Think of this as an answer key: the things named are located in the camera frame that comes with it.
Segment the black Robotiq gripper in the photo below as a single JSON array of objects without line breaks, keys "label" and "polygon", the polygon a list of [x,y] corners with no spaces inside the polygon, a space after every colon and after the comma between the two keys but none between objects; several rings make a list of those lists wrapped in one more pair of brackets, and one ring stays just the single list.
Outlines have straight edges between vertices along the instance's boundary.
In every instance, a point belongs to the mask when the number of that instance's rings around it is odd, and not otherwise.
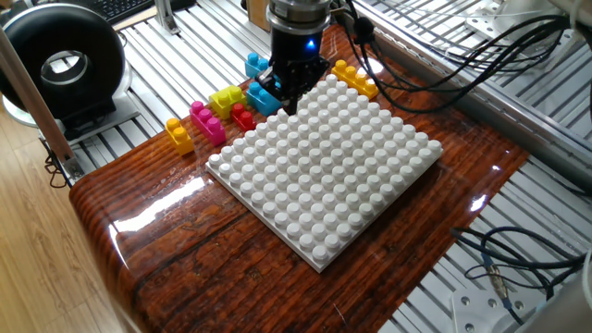
[{"label": "black Robotiq gripper", "polygon": [[318,83],[329,62],[320,55],[323,31],[297,34],[271,28],[270,67],[255,80],[281,102],[288,115],[297,112],[300,98]]}]

